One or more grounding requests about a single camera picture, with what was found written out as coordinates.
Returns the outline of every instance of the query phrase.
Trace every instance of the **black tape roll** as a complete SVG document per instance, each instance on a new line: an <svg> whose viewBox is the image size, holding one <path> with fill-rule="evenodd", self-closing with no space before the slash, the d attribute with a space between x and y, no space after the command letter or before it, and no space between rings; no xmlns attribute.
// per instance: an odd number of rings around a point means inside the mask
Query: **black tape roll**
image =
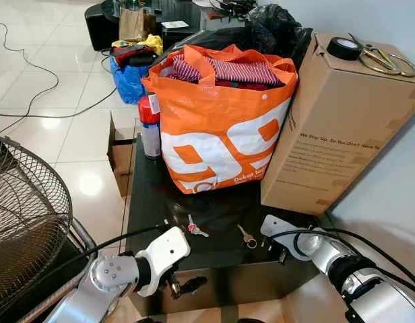
<svg viewBox="0 0 415 323"><path fill-rule="evenodd" d="M339 59L346 59L347 61L355 61L360 56L362 49L359 44L342 37L333 37L330 40L327 51Z"/></svg>

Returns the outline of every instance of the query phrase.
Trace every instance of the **brown paper bag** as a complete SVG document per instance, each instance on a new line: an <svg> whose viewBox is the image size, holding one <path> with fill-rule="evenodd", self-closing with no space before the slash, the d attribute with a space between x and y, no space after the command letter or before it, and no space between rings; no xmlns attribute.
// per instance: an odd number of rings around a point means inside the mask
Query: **brown paper bag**
<svg viewBox="0 0 415 323"><path fill-rule="evenodd" d="M139 42L149 34L155 34L156 18L146 10L131 11L121 8L119 40Z"/></svg>

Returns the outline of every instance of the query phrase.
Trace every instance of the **orange shopping bag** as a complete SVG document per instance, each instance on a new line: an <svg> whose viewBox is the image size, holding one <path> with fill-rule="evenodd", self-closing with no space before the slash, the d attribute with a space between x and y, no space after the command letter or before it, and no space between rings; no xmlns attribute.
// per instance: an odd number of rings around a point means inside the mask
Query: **orange shopping bag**
<svg viewBox="0 0 415 323"><path fill-rule="evenodd" d="M166 77L174 73L172 58L179 54L200 72L198 84ZM215 86L206 57L266 62L285 86L266 91ZM185 45L153 66L141 82L158 97L164 161L174 183L189 194L263 178L297 74L291 59L242 52L235 45L224 50Z"/></svg>

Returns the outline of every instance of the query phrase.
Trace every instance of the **metal fan cage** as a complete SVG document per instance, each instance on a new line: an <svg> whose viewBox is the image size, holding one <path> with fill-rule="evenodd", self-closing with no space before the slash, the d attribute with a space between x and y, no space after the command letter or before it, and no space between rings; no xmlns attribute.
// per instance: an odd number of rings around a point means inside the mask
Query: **metal fan cage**
<svg viewBox="0 0 415 323"><path fill-rule="evenodd" d="M71 220L71 198L58 173L0 137L0 309L54 261Z"/></svg>

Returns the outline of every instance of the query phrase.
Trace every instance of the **cardboard box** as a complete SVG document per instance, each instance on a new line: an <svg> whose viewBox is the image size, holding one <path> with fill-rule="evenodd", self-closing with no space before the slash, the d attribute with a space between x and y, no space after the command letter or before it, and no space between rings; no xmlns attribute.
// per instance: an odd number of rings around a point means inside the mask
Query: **cardboard box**
<svg viewBox="0 0 415 323"><path fill-rule="evenodd" d="M133 145L113 145L113 161L115 168L113 174L118 184L121 196L127 195L127 191L131 186L130 179L133 177L134 163L131 158L131 153L135 153Z"/></svg>
<svg viewBox="0 0 415 323"><path fill-rule="evenodd" d="M135 143L132 140L115 140L116 128L110 114L107 156L115 175L121 196L131 194L135 164Z"/></svg>
<svg viewBox="0 0 415 323"><path fill-rule="evenodd" d="M415 77L338 59L325 50L331 37L314 35L305 55L261 182L264 205L322 215L415 112Z"/></svg>

